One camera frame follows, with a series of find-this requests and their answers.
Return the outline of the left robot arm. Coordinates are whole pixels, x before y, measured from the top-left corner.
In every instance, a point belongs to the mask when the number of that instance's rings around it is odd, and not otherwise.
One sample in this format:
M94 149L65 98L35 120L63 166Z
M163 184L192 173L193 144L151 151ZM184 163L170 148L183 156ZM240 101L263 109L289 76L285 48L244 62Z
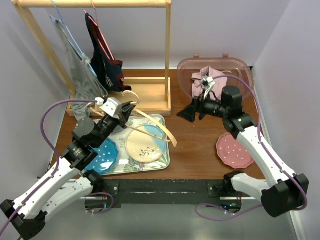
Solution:
M39 234L57 212L86 196L103 194L104 180L95 171L85 168L98 156L99 148L117 127L125 128L136 105L121 103L116 98L94 100L105 112L99 122L90 117L77 122L72 142L57 156L54 166L29 190L14 200L5 200L0 209L19 237L30 240Z

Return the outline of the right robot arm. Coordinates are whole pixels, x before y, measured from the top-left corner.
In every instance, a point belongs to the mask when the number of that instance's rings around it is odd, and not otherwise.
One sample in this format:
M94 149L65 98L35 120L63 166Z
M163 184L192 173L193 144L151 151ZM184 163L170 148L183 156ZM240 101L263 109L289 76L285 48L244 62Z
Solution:
M256 162L265 179L259 180L242 171L234 171L223 177L223 192L230 197L238 192L260 201L264 210L273 218L290 211L301 211L308 205L309 180L304 174L296 174L276 154L261 135L260 127L243 111L243 96L236 86L225 86L221 100L195 97L191 104L177 116L194 122L205 116L222 118L223 126L242 144Z

